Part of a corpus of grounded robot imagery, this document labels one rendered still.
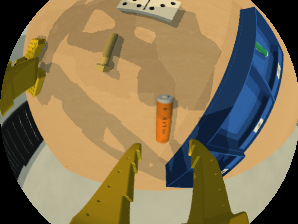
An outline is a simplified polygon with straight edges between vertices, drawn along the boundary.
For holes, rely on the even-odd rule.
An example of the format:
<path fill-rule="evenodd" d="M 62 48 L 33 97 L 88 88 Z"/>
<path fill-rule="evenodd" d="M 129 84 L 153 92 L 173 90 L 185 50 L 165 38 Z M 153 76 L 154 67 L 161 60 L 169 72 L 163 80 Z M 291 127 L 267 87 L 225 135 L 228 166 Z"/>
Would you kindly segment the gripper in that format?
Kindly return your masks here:
<path fill-rule="evenodd" d="M 231 212 L 222 173 L 211 152 L 190 139 L 189 156 L 194 168 L 193 194 L 188 221 L 182 224 L 249 224 L 245 211 Z M 130 224 L 138 161 L 141 143 L 134 143 L 69 224 Z"/>

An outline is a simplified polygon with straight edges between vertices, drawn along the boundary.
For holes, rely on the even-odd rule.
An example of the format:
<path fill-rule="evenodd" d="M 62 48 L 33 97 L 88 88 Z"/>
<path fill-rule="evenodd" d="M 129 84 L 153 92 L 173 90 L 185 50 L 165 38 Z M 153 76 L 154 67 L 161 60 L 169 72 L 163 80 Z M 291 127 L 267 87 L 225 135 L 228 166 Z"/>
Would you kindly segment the green battery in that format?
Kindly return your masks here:
<path fill-rule="evenodd" d="M 255 49 L 257 50 L 257 51 L 259 51 L 262 55 L 264 55 L 265 57 L 267 57 L 268 56 L 268 52 L 267 52 L 267 50 L 264 48 L 264 47 L 262 47 L 258 42 L 256 42 L 256 47 L 255 47 Z"/>

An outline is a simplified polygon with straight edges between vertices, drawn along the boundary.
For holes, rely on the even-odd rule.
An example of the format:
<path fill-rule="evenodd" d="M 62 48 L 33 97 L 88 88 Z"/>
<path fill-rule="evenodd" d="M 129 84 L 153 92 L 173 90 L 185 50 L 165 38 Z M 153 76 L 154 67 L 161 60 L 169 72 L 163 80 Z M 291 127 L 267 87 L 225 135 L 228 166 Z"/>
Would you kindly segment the orange battery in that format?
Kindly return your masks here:
<path fill-rule="evenodd" d="M 156 140 L 159 143 L 169 141 L 173 109 L 173 96 L 161 94 L 157 96 Z"/>

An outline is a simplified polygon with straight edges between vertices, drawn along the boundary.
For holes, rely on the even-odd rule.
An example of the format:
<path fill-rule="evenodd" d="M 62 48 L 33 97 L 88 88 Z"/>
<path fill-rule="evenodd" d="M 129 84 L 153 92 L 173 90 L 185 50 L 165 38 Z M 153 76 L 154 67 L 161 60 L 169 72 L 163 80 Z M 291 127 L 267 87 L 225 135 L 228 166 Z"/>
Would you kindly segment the white domino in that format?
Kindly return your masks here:
<path fill-rule="evenodd" d="M 181 3 L 176 0 L 121 0 L 117 9 L 153 16 L 171 23 Z"/>

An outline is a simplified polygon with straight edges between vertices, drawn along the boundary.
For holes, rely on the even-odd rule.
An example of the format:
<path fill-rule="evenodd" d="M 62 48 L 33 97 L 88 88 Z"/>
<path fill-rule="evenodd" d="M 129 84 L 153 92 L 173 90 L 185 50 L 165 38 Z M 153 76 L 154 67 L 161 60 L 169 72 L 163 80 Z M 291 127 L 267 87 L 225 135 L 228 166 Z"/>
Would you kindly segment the blue bin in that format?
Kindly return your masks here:
<path fill-rule="evenodd" d="M 268 51 L 267 57 L 255 49 L 256 42 Z M 241 9 L 226 71 L 201 119 L 165 165 L 166 187 L 193 188 L 194 170 L 188 155 L 190 139 L 200 141 L 211 152 L 222 177 L 246 157 L 244 152 L 274 107 L 283 63 L 282 48 L 264 17 L 255 7 Z"/>

